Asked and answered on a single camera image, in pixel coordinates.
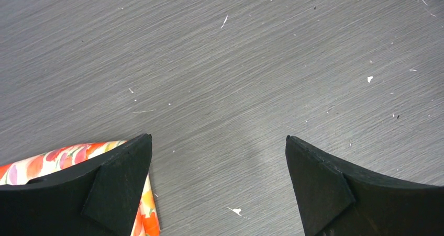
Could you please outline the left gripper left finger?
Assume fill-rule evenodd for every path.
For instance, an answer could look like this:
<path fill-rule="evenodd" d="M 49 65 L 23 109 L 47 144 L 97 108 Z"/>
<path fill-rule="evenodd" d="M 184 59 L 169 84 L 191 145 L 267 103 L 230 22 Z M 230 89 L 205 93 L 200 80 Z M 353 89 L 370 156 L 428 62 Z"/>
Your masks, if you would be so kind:
<path fill-rule="evenodd" d="M 24 185 L 1 186 L 1 235 L 131 235 L 152 136 Z"/>

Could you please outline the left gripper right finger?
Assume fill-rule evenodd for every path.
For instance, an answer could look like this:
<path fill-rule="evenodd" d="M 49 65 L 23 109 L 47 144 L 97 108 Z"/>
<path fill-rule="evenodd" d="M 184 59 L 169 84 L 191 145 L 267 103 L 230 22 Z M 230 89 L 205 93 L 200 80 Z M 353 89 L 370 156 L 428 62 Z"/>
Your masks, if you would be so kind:
<path fill-rule="evenodd" d="M 285 155 L 305 235 L 443 235 L 443 187 L 368 170 L 294 136 Z"/>

